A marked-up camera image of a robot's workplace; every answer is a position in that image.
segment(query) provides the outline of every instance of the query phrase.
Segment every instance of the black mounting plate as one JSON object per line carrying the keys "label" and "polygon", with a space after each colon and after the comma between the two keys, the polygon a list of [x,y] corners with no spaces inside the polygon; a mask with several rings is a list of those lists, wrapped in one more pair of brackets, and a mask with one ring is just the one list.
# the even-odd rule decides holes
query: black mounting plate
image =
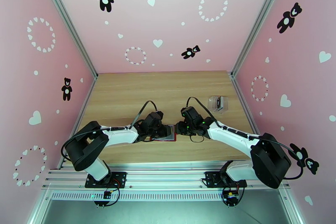
{"label": "black mounting plate", "polygon": [[92,175],[88,174],[87,175],[87,180],[85,182],[85,187],[86,188],[117,188],[119,187],[120,189],[125,188],[125,183],[126,183],[126,172],[111,172],[111,178],[108,183],[106,182],[97,182]]}
{"label": "black mounting plate", "polygon": [[208,188],[218,188],[218,187],[232,187],[235,188],[237,185],[239,187],[247,187],[246,180],[240,180],[238,182],[235,182],[231,180],[229,185],[225,185],[222,178],[221,174],[219,171],[206,171],[205,173],[205,179],[203,178],[203,182],[206,184]]}

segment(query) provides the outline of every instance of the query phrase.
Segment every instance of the clear plastic box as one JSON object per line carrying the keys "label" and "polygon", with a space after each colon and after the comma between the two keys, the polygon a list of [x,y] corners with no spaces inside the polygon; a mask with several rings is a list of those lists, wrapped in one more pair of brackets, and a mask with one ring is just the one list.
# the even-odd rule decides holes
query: clear plastic box
{"label": "clear plastic box", "polygon": [[207,108],[212,113],[224,113],[228,110],[228,98],[224,96],[211,96],[207,102]]}

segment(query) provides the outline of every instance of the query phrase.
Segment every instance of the pink wall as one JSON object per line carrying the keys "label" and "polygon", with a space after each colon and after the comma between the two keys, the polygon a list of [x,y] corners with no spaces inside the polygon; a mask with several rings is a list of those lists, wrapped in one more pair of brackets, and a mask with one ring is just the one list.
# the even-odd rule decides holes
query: pink wall
{"label": "pink wall", "polygon": [[[277,24],[296,2],[302,12],[280,34]],[[336,0],[276,0],[238,74],[261,132],[306,148],[319,162],[316,175],[305,167],[303,177],[290,182],[311,224],[336,220],[335,10]],[[292,166],[296,175],[295,160]]]}
{"label": "pink wall", "polygon": [[99,73],[229,71],[263,1],[114,0],[107,12],[99,0],[63,0]]}
{"label": "pink wall", "polygon": [[93,77],[51,0],[0,3],[0,223],[26,223]]}

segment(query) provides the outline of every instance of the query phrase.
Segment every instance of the cable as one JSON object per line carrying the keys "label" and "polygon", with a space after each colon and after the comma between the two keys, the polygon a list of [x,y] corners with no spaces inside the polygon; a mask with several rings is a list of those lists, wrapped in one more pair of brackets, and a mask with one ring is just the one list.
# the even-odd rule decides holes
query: cable
{"label": "cable", "polygon": [[290,177],[290,178],[284,177],[283,179],[285,179],[285,180],[294,180],[294,179],[300,178],[303,175],[303,164],[302,164],[302,161],[301,161],[301,159],[296,155],[296,153],[291,148],[289,148],[286,145],[284,145],[284,144],[282,144],[280,142],[277,142],[277,141],[271,141],[271,140],[260,138],[260,137],[252,137],[252,138],[280,145],[281,147],[287,149],[289,152],[291,152],[293,155],[295,155],[296,160],[298,160],[300,162],[300,168],[301,168],[300,173],[297,176],[295,176],[295,177]]}
{"label": "cable", "polygon": [[211,112],[196,97],[193,97],[193,96],[189,97],[188,100],[186,101],[186,107],[188,107],[188,104],[189,104],[189,101],[190,101],[191,98],[194,98],[198,102],[198,104],[201,105],[201,107],[203,109],[205,109],[205,111],[210,115],[210,117],[214,120],[214,122],[216,123],[216,125],[219,128],[223,128],[222,126],[219,125],[217,119],[215,119],[215,117],[213,116],[213,114],[211,114]]}
{"label": "cable", "polygon": [[141,113],[143,112],[144,108],[147,106],[147,104],[148,104],[149,102],[151,102],[151,103],[153,104],[153,106],[154,106],[154,108],[155,108],[155,111],[156,111],[156,112],[158,111],[158,109],[156,108],[155,103],[153,103],[151,100],[148,100],[148,101],[143,105],[143,107],[141,108],[141,110],[138,112],[138,114],[137,114],[137,116],[134,118],[134,120],[132,121],[131,126],[129,127],[129,129],[131,129],[131,128],[134,126],[135,122],[138,120],[138,118],[140,117],[140,115],[141,115]]}
{"label": "cable", "polygon": [[192,142],[194,142],[194,143],[200,143],[200,142],[203,142],[203,141],[204,141],[204,136],[202,136],[202,137],[203,137],[203,140],[201,140],[201,141],[199,141],[199,142],[195,142],[195,141],[193,141],[191,135],[189,135],[189,137],[190,137],[190,140],[191,140]]}

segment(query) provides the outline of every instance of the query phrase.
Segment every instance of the wooden tabletop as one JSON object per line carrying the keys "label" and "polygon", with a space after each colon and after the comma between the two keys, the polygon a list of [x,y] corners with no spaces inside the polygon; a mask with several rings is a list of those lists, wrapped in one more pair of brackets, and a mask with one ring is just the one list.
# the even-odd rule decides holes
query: wooden tabletop
{"label": "wooden tabletop", "polygon": [[[189,96],[205,106],[212,95],[228,97],[228,111],[214,114],[225,125],[252,132],[243,108],[226,71],[153,72],[100,74],[81,121],[80,128],[92,120],[105,126],[130,124],[147,100],[164,113],[163,124],[182,121],[180,110]],[[208,114],[195,100],[190,104],[202,115]],[[140,116],[154,111],[148,104]],[[194,141],[202,137],[193,137]],[[176,142],[139,142],[105,148],[100,159],[106,163],[146,163],[167,161],[213,161],[247,159],[247,156],[219,141],[205,139],[193,143],[188,136],[177,135]]]}

